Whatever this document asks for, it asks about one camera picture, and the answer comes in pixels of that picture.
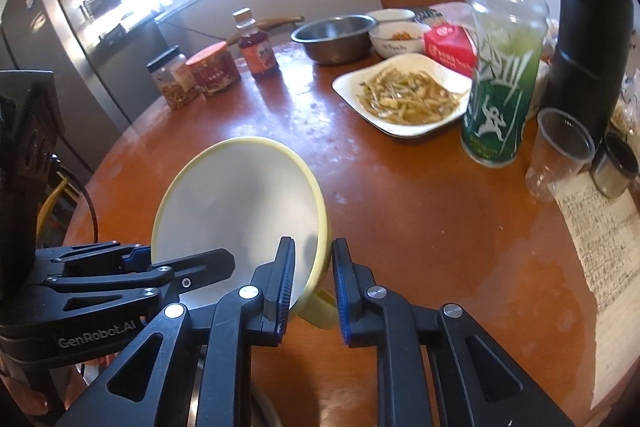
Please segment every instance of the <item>bottle neck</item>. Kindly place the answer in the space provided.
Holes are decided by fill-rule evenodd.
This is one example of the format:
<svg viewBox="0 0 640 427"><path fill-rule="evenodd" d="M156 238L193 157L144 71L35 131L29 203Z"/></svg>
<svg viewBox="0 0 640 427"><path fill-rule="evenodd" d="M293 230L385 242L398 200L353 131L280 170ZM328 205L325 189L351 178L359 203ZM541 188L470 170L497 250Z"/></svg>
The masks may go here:
<svg viewBox="0 0 640 427"><path fill-rule="evenodd" d="M240 35L243 37L250 37L259 31L258 26L255 25L255 20L253 19L245 22L244 24L236 25L236 28L240 30Z"/></svg>

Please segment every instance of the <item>sheet of paper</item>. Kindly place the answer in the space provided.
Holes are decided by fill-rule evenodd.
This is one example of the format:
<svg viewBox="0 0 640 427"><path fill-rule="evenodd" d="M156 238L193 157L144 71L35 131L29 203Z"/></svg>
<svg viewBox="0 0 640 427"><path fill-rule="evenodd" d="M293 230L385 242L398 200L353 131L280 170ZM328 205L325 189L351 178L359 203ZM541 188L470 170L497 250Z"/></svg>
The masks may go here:
<svg viewBox="0 0 640 427"><path fill-rule="evenodd" d="M593 407L640 357L640 215L628 191L609 200L586 172L556 201L598 305Z"/></svg>

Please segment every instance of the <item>white figure logo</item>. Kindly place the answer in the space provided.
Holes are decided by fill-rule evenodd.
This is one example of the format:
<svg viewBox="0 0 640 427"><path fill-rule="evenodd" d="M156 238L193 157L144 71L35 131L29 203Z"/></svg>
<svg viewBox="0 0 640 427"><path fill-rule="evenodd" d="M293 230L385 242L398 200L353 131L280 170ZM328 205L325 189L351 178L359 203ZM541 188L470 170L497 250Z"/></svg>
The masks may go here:
<svg viewBox="0 0 640 427"><path fill-rule="evenodd" d="M502 142L502 130L500 127L507 127L507 124L504 123L504 117L500 114L498 108L487 108L487 102L489 102L489 95L484 98L484 103L482 104L482 112L486 117L486 121L478 128L476 136L481 137L483 134L487 134L488 132L494 132L498 137L498 140Z"/></svg>

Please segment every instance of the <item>wooden handle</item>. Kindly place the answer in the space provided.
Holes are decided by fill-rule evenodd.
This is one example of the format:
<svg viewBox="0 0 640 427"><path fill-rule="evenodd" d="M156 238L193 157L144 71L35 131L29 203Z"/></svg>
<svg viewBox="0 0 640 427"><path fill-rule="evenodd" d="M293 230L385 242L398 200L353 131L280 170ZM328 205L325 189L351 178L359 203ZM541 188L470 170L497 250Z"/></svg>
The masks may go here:
<svg viewBox="0 0 640 427"><path fill-rule="evenodd" d="M284 26L286 24L295 24L297 22L304 22L305 18L303 16L299 17L274 17L271 19L261 19L256 23L258 29L270 32L280 26ZM240 40L240 32L235 32L231 37L226 40L227 46L233 46L234 44L238 44Z"/></svg>

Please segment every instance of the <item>green label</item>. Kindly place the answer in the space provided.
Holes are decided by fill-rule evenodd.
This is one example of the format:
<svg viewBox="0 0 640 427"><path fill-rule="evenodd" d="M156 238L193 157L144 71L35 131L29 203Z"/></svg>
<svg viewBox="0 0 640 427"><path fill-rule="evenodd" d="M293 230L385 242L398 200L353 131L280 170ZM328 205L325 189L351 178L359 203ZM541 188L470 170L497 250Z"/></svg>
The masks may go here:
<svg viewBox="0 0 640 427"><path fill-rule="evenodd" d="M522 142L540 48L505 54L486 39L479 55L478 77L462 121L462 139L477 158L508 163Z"/></svg>

